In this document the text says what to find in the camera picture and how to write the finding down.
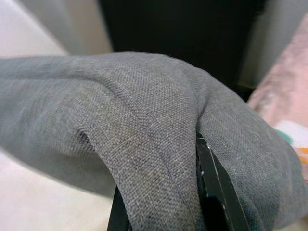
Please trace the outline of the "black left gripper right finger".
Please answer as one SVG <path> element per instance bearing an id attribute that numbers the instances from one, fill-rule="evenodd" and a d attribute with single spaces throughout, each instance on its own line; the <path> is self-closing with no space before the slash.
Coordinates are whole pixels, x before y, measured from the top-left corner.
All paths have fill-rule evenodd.
<path id="1" fill-rule="evenodd" d="M 247 231 L 248 222 L 231 179 L 200 133 L 196 134 L 196 175 L 207 231 Z"/>

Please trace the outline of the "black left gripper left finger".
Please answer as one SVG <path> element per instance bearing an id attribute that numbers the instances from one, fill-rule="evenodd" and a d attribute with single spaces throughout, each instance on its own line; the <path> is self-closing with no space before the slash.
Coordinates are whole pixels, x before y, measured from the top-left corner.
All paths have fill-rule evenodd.
<path id="1" fill-rule="evenodd" d="M 115 188 L 111 213 L 108 221 L 107 231 L 131 231 L 123 198 L 118 187 Z"/>

